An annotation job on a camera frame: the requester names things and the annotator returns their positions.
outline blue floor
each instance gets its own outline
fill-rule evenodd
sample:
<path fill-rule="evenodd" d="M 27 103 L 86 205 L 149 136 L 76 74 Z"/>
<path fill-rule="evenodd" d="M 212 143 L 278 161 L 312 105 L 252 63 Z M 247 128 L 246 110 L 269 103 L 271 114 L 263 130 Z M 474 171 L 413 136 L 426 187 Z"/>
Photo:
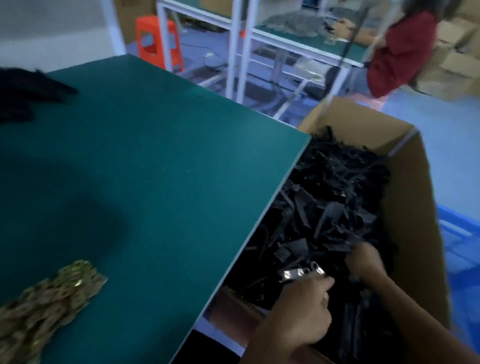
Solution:
<path fill-rule="evenodd" d="M 180 75 L 192 82 L 199 83 L 216 73 L 204 64 L 216 67 L 226 63 L 228 32 L 219 34 L 188 28 L 180 34 L 180 42 L 186 68 Z M 253 42 L 254 49 L 260 46 Z M 127 49 L 129 53 L 138 54 L 135 44 Z M 216 55 L 204 58 L 209 52 Z M 270 59 L 253 57 L 273 64 Z M 243 104 L 273 116 L 295 86 L 287 79 L 280 82 L 281 87 L 273 86 L 268 82 L 270 74 L 271 69 L 250 63 Z M 223 94 L 225 83 L 212 85 L 210 89 Z M 282 121 L 297 126 L 316 104 L 315 100 L 302 95 L 285 112 Z M 423 135 L 435 198 L 439 205 L 446 207 L 439 219 L 451 285 L 453 331 L 480 352 L 480 227 L 477 225 L 480 222 L 480 100 L 464 96 L 449 103 L 397 90 L 389 96 L 383 112 L 414 124 Z M 453 211 L 467 218 L 458 218 Z M 200 320 L 196 328 L 233 351 L 242 352 L 239 345 L 229 343 L 222 332 L 205 320 Z"/>

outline orange plastic stool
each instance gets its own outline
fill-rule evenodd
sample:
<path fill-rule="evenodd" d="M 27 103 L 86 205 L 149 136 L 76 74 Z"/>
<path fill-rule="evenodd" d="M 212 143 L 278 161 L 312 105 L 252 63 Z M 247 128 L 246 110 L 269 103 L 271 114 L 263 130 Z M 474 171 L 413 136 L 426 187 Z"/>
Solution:
<path fill-rule="evenodd" d="M 353 102 L 367 105 L 371 109 L 382 111 L 382 108 L 384 107 L 385 102 L 387 102 L 388 95 L 379 97 L 379 98 L 372 98 L 369 96 L 365 96 L 363 94 L 353 93 L 351 95 L 348 95 L 347 98 L 349 100 L 352 100 Z"/>
<path fill-rule="evenodd" d="M 150 46 L 142 46 L 142 31 L 153 35 L 153 44 Z M 180 51 L 179 34 L 175 22 L 168 20 L 168 32 L 175 35 L 176 48 L 171 49 L 172 66 L 180 65 L 180 69 L 184 71 L 183 59 Z M 165 69 L 165 61 L 162 51 L 162 37 L 160 36 L 160 25 L 158 17 L 155 15 L 142 16 L 137 18 L 136 22 L 137 45 L 139 56 L 142 60 L 147 61 L 155 66 Z"/>

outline blue plastic crate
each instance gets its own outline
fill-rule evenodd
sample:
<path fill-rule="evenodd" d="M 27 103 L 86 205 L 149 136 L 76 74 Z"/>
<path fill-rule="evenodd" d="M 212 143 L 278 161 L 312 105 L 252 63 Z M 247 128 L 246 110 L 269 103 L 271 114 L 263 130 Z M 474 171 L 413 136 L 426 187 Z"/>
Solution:
<path fill-rule="evenodd" d="M 438 206 L 438 220 L 454 331 L 480 353 L 480 224 L 442 206 Z"/>

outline hand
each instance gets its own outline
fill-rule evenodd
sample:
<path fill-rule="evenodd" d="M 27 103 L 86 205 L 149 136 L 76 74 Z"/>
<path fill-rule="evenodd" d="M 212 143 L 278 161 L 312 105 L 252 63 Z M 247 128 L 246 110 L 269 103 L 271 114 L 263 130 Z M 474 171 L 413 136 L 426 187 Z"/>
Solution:
<path fill-rule="evenodd" d="M 285 288 L 262 324 L 267 335 L 276 335 L 292 350 L 323 338 L 332 322 L 327 291 L 334 283 L 333 278 L 312 272 Z"/>
<path fill-rule="evenodd" d="M 350 273 L 372 286 L 376 280 L 386 277 L 380 253 L 369 243 L 359 243 L 345 258 Z"/>
<path fill-rule="evenodd" d="M 355 28 L 355 23 L 345 18 L 338 20 L 337 23 L 345 25 L 349 30 L 353 30 Z"/>
<path fill-rule="evenodd" d="M 336 22 L 332 25 L 334 34 L 337 38 L 349 39 L 351 35 L 351 30 L 348 27 L 340 22 Z"/>

